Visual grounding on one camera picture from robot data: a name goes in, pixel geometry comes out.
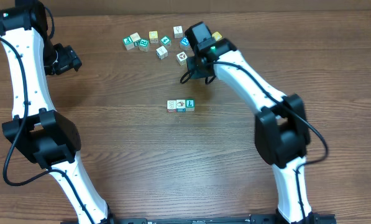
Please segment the yellow top right block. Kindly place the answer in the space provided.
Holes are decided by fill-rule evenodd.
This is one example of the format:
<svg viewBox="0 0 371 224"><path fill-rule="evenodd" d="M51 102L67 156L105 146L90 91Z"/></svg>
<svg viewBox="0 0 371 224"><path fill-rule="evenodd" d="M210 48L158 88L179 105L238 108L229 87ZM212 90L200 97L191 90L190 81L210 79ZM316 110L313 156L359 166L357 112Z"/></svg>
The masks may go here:
<svg viewBox="0 0 371 224"><path fill-rule="evenodd" d="M215 41L219 41L222 39L222 35L219 32L214 32L212 34L212 37L215 39Z"/></svg>

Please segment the yellow top left block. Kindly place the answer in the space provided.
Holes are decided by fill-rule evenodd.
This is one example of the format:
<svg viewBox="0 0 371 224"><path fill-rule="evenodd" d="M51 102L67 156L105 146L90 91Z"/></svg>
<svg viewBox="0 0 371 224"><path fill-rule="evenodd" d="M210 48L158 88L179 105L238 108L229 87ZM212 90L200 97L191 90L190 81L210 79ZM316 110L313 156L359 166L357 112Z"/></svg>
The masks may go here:
<svg viewBox="0 0 371 224"><path fill-rule="evenodd" d="M158 31L157 30L149 31L149 41L150 41L151 44L159 43Z"/></svg>

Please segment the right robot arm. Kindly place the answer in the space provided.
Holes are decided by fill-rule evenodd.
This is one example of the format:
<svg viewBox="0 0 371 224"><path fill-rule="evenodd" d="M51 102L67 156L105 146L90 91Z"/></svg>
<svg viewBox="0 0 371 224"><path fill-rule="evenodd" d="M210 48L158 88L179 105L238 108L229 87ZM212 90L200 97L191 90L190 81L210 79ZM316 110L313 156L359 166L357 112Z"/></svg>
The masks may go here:
<svg viewBox="0 0 371 224"><path fill-rule="evenodd" d="M255 118L255 147L272 167L278 191L278 216L285 223L311 223L312 208L305 184L306 147L310 143L303 101L268 84L228 39L216 40L205 23L185 31L194 56L188 59L190 78L217 78L248 105Z"/></svg>

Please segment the green L wooden block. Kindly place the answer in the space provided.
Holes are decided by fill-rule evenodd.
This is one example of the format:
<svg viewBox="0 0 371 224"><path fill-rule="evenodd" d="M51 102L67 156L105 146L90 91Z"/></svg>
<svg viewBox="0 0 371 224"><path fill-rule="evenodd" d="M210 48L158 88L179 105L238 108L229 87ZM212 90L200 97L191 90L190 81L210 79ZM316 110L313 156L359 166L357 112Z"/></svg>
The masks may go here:
<svg viewBox="0 0 371 224"><path fill-rule="evenodd" d="M195 100L194 99L186 99L186 111L194 111L195 110Z"/></svg>

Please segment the blue edged plain block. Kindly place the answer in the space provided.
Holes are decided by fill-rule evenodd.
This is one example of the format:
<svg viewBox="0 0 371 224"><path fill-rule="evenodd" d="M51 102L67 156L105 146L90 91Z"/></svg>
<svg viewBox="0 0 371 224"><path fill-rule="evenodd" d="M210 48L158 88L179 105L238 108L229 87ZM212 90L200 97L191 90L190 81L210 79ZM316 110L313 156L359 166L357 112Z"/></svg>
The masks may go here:
<svg viewBox="0 0 371 224"><path fill-rule="evenodd" d="M157 57L162 60L168 56L168 51L164 46L160 46L156 49Z"/></svg>

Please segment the yellow edged animal block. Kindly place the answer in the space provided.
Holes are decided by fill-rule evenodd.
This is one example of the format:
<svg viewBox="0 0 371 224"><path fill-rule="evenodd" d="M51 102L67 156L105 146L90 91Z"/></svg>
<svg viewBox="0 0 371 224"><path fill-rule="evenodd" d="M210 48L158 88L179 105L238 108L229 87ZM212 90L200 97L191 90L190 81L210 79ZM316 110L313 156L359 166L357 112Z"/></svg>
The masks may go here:
<svg viewBox="0 0 371 224"><path fill-rule="evenodd" d="M185 52L180 52L176 55L176 59L177 59L177 62L182 66L184 64L186 64L186 60L187 60L187 55Z"/></svg>

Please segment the plain wood green-side block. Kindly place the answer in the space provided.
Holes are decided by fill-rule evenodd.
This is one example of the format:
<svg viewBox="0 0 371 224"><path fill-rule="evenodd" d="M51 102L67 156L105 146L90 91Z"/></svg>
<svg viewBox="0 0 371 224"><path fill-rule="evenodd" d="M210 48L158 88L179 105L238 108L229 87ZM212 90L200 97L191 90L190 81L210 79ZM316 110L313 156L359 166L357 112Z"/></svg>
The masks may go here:
<svg viewBox="0 0 371 224"><path fill-rule="evenodd" d="M130 35L130 38L133 41L134 46L137 47L140 43L140 40L141 40L140 35L137 32L135 32L135 33Z"/></svg>

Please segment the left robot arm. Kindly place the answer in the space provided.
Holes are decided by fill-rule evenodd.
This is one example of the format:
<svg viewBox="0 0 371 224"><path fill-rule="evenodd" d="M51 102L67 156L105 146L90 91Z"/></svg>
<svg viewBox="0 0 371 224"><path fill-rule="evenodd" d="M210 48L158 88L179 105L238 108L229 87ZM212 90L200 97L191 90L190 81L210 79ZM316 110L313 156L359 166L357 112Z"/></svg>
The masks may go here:
<svg viewBox="0 0 371 224"><path fill-rule="evenodd" d="M79 70L82 65L71 46L52 44L51 18L51 11L40 1L16 1L14 7L0 10L0 42L9 62L14 97L12 120L2 124L11 142L2 177L7 185L18 187L50 174L75 209L77 223L117 223L81 161L75 124L56 110L50 97L47 76ZM43 172L22 182L9 180L15 149Z"/></svg>

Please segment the green 4 wooden block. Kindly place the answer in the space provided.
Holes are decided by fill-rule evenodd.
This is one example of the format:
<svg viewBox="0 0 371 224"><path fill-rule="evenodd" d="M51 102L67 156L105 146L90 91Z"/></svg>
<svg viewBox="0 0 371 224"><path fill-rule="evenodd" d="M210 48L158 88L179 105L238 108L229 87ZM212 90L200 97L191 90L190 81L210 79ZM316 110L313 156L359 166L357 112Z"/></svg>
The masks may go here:
<svg viewBox="0 0 371 224"><path fill-rule="evenodd" d="M160 39L160 45L165 47L170 47L172 45L172 40L169 36L165 35Z"/></svg>

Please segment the plain white top block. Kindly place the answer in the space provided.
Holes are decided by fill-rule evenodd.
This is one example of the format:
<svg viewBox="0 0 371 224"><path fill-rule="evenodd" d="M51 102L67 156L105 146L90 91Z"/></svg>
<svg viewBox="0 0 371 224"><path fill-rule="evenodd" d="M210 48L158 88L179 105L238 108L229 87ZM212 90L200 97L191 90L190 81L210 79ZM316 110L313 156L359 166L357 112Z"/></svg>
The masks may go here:
<svg viewBox="0 0 371 224"><path fill-rule="evenodd" d="M174 38L175 39L180 39L183 37L183 29L182 26L175 26L173 28L173 33L174 33Z"/></svg>

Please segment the red letter wooden block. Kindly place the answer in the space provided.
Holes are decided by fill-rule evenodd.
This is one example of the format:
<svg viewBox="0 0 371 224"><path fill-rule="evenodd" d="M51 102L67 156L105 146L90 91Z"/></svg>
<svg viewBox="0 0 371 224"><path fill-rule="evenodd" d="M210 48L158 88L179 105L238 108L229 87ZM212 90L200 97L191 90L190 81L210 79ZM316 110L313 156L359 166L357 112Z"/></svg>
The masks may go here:
<svg viewBox="0 0 371 224"><path fill-rule="evenodd" d="M167 111L169 113L176 113L176 100L168 100L167 101Z"/></svg>

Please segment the blue P wooden block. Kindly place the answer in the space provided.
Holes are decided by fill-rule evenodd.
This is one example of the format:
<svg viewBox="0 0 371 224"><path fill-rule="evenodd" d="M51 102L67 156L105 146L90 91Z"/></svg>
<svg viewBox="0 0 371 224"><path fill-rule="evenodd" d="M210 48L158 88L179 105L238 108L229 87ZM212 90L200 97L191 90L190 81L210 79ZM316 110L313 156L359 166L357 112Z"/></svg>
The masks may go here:
<svg viewBox="0 0 371 224"><path fill-rule="evenodd" d="M183 37L181 40L180 40L180 47L183 49L183 50L189 50L191 47L190 47L190 43L188 41L188 39L186 37Z"/></svg>

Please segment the green J wooden block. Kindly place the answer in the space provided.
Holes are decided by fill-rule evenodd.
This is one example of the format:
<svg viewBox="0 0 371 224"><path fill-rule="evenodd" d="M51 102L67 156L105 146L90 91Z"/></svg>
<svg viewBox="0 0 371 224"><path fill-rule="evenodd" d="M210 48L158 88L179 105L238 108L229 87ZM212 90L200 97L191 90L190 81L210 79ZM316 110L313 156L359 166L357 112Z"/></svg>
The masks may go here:
<svg viewBox="0 0 371 224"><path fill-rule="evenodd" d="M130 36L123 38L123 44L126 50L133 49L135 47L135 44Z"/></svg>

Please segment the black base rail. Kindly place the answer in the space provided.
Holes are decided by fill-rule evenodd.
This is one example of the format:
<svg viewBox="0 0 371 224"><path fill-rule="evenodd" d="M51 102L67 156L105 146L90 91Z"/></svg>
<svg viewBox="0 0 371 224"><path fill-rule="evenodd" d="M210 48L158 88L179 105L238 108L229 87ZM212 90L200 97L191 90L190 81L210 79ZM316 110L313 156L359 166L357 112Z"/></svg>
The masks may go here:
<svg viewBox="0 0 371 224"><path fill-rule="evenodd" d="M111 218L109 221L100 223L119 223L119 224L274 224L287 223L279 215L249 215L248 217L222 217L222 218L175 218L148 220L146 218ZM336 224L335 215L320 215L312 213L307 217L307 221L296 223L310 224Z"/></svg>

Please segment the blue edged squirrel block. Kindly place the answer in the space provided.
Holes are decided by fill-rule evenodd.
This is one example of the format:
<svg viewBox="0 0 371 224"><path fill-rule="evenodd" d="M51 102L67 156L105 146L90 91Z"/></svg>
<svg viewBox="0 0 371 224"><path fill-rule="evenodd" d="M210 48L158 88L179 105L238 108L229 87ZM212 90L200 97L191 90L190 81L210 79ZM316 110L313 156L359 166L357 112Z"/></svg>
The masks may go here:
<svg viewBox="0 0 371 224"><path fill-rule="evenodd" d="M186 111L186 100L176 100L176 110L177 112Z"/></svg>

